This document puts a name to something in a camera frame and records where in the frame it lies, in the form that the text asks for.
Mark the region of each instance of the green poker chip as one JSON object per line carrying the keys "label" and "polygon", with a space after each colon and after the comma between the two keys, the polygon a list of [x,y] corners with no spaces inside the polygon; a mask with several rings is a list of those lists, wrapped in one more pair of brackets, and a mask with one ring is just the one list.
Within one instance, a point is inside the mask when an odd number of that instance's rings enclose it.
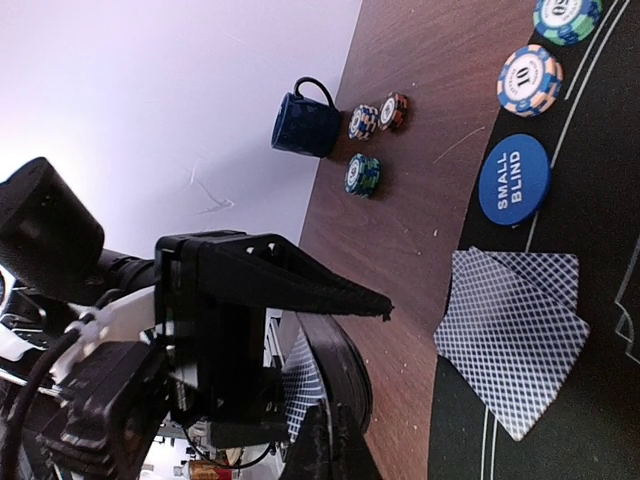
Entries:
{"label": "green poker chip", "polygon": [[344,188],[351,195],[369,197],[380,181],[380,162],[360,153],[349,162],[344,178]]}

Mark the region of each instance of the poker chip stack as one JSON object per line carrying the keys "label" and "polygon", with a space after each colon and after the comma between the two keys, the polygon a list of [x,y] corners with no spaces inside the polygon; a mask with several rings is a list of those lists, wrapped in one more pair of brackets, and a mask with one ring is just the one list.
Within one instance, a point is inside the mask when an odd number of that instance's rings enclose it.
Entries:
{"label": "poker chip stack", "polygon": [[356,154],[349,162],[344,178],[344,188],[351,195],[369,197],[380,181],[380,162],[371,157]]}
{"label": "poker chip stack", "polygon": [[574,45],[591,35],[601,16],[601,0],[538,0],[533,24],[556,45]]}
{"label": "poker chip stack", "polygon": [[378,125],[378,109],[368,105],[360,105],[353,111],[349,123],[349,138],[369,140]]}
{"label": "poker chip stack", "polygon": [[540,45],[527,45],[505,62],[498,78],[498,100],[520,117],[535,117],[551,108],[562,90],[562,65]]}
{"label": "poker chip stack", "polygon": [[409,99],[401,93],[391,92],[380,107],[378,127],[395,132],[404,121],[409,109]]}

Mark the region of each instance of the mug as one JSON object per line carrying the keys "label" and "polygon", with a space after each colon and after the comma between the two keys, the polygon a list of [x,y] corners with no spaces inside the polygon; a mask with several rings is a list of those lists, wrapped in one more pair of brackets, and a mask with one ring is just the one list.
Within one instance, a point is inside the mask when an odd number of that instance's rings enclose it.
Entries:
{"label": "mug", "polygon": [[[303,97],[300,86],[304,83],[318,86],[327,97],[328,105]],[[282,100],[271,146],[300,155],[327,157],[338,141],[341,124],[342,114],[326,87],[315,78],[302,77],[296,82],[293,93],[287,93]]]}

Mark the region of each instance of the white wall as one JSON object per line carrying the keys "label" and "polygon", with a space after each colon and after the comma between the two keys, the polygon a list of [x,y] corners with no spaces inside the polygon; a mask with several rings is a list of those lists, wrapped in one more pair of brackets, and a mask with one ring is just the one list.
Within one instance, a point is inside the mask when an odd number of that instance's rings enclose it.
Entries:
{"label": "white wall", "polygon": [[207,229],[297,242],[317,161],[271,129],[298,77],[336,92],[360,3],[2,0],[0,179],[46,156],[139,256]]}

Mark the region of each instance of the blue disc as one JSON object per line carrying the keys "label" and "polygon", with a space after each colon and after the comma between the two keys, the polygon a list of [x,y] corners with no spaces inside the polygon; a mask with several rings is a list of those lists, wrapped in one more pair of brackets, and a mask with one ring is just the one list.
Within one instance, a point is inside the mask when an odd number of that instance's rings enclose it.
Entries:
{"label": "blue disc", "polygon": [[544,147],[529,135],[512,135],[491,150],[482,167],[480,206],[493,223],[518,225],[538,211],[550,185]]}

